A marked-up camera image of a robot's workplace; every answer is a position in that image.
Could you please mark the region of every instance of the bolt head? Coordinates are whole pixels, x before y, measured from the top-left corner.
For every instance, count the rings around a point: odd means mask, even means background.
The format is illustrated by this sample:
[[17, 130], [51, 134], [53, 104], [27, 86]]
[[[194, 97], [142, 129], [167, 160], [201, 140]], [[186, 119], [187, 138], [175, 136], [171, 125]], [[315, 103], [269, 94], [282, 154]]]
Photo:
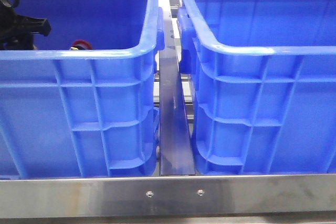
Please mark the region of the bolt head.
[[199, 196], [203, 196], [205, 194], [205, 191], [203, 189], [200, 189], [200, 190], [197, 191], [197, 194]]
[[154, 197], [154, 193], [153, 193], [152, 191], [148, 191], [148, 192], [146, 193], [146, 196], [147, 196], [148, 198], [152, 198], [152, 197]]

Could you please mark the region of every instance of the black object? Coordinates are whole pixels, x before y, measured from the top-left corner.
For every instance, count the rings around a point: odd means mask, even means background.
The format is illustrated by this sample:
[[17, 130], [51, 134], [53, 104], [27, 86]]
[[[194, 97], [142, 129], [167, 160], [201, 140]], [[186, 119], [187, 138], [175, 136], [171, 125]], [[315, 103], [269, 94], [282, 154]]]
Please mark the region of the black object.
[[0, 0], [0, 50], [33, 50], [34, 35], [48, 36], [51, 31], [45, 18], [17, 15], [19, 0]]

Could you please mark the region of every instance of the blue crate in background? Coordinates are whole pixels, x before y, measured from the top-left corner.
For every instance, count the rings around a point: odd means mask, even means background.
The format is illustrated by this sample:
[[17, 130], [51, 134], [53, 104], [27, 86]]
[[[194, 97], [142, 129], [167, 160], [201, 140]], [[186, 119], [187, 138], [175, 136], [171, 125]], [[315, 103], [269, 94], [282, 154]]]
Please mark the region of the blue crate in background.
[[183, 0], [202, 174], [336, 172], [336, 0]]
[[[39, 50], [0, 54], [0, 178], [151, 175], [158, 0], [20, 0]], [[94, 50], [69, 51], [76, 39]]]

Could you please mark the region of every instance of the plastic crate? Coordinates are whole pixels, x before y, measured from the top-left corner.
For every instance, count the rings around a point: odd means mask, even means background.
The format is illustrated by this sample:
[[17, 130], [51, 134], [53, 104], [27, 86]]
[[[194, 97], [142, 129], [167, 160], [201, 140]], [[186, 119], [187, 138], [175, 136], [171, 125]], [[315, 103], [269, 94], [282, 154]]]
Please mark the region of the plastic crate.
[[[158, 0], [20, 0], [39, 50], [0, 54], [0, 178], [151, 175]], [[76, 39], [94, 50], [68, 50]]]
[[336, 0], [183, 0], [202, 174], [336, 172]]

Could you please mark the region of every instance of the metal bar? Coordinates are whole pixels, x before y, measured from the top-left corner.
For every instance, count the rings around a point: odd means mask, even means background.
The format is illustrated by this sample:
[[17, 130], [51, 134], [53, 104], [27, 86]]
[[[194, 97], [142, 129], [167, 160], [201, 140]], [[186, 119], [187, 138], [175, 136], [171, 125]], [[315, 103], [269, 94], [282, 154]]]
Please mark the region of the metal bar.
[[264, 214], [257, 216], [216, 216], [216, 217], [94, 217], [94, 218], [52, 218], [52, 219], [5, 219], [0, 224], [331, 224], [335, 223], [336, 212], [305, 212], [290, 214]]
[[165, 30], [165, 49], [160, 51], [160, 175], [194, 175], [170, 2], [160, 4]]
[[[157, 73], [154, 76], [154, 81], [159, 82], [160, 81], [160, 71], [157, 71]], [[189, 81], [189, 76], [187, 74], [182, 73], [181, 74], [181, 81]]]
[[182, 0], [169, 0], [171, 7], [171, 14], [173, 18], [177, 17], [177, 11], [182, 6]]
[[336, 174], [0, 181], [0, 218], [336, 211]]

